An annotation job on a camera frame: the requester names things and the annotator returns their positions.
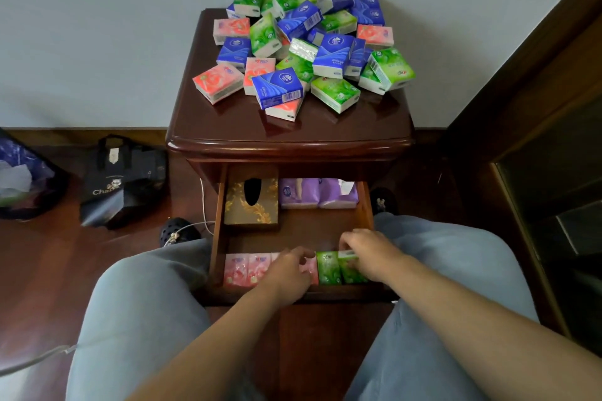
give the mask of bag handle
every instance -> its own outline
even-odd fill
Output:
[[[124,142],[124,144],[122,146],[125,146],[126,149],[121,153],[123,155],[124,168],[126,170],[131,169],[132,168],[132,147],[135,145],[135,143],[132,141],[132,139],[130,139],[126,136],[115,135],[113,133],[110,133],[109,135],[98,140],[98,153],[96,156],[96,166],[98,167],[98,169],[104,170],[106,167],[105,162],[107,161],[107,140],[109,140],[109,139],[120,139],[121,141]]]

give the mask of wooden door frame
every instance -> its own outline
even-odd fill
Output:
[[[497,162],[602,93],[600,45],[602,0],[561,0],[439,143],[467,214],[512,248],[540,321],[566,336],[570,331]],[[571,72],[575,79],[568,80]]]

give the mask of light blue jeans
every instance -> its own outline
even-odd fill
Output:
[[[538,320],[514,254],[492,233],[387,213],[376,215],[374,224],[405,253],[439,273]],[[201,267],[208,245],[197,240],[142,253],[101,276],[71,364],[68,401],[124,399],[210,326],[207,312],[190,294],[191,286],[206,277]],[[249,385],[238,387],[232,398],[261,398]],[[433,330],[399,300],[346,399],[486,397]]]

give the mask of shoe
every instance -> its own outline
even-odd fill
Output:
[[[391,213],[397,215],[397,199],[395,194],[389,189],[378,187],[370,192],[370,204],[372,205],[372,214]]]
[[[159,247],[169,246],[176,243],[184,243],[185,241],[199,240],[202,236],[200,232],[186,219],[181,217],[172,217],[161,228],[159,236]]]

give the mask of person's left hand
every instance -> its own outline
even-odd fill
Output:
[[[307,258],[313,257],[315,252],[305,247],[299,246],[292,251],[284,249],[255,288],[266,289],[275,295],[279,308],[295,303],[311,285],[311,275],[302,273],[299,265],[304,265]]]

